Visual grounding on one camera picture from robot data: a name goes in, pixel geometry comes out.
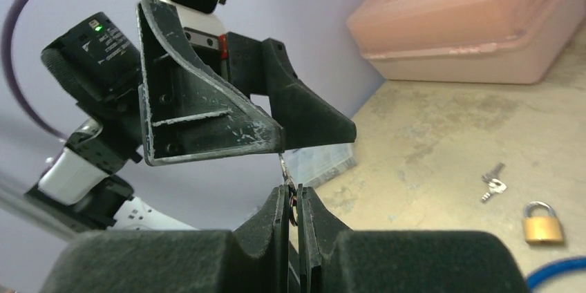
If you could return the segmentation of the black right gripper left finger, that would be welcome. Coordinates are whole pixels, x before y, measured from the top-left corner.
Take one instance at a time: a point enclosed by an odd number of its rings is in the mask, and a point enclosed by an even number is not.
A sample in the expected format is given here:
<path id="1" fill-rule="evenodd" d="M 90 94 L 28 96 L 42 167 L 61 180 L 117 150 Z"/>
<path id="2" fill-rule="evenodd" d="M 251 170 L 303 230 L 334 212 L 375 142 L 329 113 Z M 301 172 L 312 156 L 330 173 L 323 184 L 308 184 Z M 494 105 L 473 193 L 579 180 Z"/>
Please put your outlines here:
<path id="1" fill-rule="evenodd" d="M 101 231 L 62 252 L 42 292 L 286 292 L 287 187 L 237 230 Z"/>

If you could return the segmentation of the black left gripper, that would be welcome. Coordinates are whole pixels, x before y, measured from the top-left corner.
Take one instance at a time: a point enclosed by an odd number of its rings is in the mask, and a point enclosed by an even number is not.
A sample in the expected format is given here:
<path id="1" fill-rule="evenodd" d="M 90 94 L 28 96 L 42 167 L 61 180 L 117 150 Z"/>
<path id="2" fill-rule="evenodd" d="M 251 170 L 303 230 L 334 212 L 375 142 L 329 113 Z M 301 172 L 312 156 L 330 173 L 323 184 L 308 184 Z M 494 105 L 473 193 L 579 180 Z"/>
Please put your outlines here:
<path id="1" fill-rule="evenodd" d="M 148 165 L 356 140 L 355 123 L 299 79 L 284 43 L 226 34 L 215 14 L 177 9 L 159 0 L 137 6 Z M 251 95 L 269 98 L 270 115 Z"/>

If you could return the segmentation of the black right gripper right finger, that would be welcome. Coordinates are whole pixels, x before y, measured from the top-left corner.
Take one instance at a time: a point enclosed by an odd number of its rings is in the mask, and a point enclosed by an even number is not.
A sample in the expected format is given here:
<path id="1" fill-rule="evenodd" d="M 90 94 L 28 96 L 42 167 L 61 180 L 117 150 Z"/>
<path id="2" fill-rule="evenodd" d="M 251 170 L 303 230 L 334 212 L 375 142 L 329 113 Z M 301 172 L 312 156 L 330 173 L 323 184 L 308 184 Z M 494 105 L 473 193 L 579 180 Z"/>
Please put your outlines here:
<path id="1" fill-rule="evenodd" d="M 509 249 L 483 231 L 359 231 L 311 187 L 297 194 L 302 292 L 528 292 Z"/>

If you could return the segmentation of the small padlock key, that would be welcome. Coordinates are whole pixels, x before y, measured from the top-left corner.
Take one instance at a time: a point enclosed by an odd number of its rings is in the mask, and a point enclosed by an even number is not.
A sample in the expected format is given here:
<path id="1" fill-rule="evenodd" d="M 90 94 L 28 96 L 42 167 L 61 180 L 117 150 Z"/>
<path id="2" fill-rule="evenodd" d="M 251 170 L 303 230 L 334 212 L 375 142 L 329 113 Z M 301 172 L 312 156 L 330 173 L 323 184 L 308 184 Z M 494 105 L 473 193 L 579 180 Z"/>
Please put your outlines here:
<path id="1" fill-rule="evenodd" d="M 289 210 L 289 221 L 293 227 L 297 227 L 298 222 L 297 222 L 296 215 L 295 215 L 296 205 L 297 205 L 297 200 L 296 200 L 297 190 L 296 190 L 292 175 L 290 174 L 290 171 L 285 163 L 285 158 L 283 156 L 283 153 L 279 153 L 278 158 L 279 158 L 279 162 L 281 165 L 281 171 L 283 174 L 284 185 L 287 186 L 287 190 L 288 190 L 288 194 L 289 194 L 289 196 L 288 196 L 289 209 L 290 209 Z"/>

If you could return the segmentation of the brass padlock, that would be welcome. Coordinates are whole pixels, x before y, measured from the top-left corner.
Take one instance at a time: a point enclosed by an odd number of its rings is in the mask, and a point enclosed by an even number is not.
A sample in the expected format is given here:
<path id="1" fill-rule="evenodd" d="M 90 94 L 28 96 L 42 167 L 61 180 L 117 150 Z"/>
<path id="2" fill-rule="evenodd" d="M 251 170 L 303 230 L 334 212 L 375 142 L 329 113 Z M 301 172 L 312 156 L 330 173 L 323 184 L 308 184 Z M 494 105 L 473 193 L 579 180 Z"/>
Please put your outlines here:
<path id="1" fill-rule="evenodd" d="M 544 209 L 544 216 L 534 215 L 536 209 Z M 528 202 L 523 209 L 522 227 L 528 244 L 563 244 L 562 225 L 552 206 L 542 201 Z"/>

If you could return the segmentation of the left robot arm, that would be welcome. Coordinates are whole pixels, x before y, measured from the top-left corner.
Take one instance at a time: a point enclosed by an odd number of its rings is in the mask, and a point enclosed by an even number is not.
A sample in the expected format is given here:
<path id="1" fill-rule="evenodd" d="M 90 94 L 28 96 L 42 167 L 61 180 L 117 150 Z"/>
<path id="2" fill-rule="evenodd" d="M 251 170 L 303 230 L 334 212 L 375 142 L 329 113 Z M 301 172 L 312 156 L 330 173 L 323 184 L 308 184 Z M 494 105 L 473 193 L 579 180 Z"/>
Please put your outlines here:
<path id="1" fill-rule="evenodd" d="M 136 196 L 127 162 L 161 166 L 354 142 L 352 120 L 297 76 L 285 45 L 180 23 L 141 0 L 140 43 L 102 12 L 41 52 L 88 119 L 27 198 L 74 232 L 187 230 Z"/>

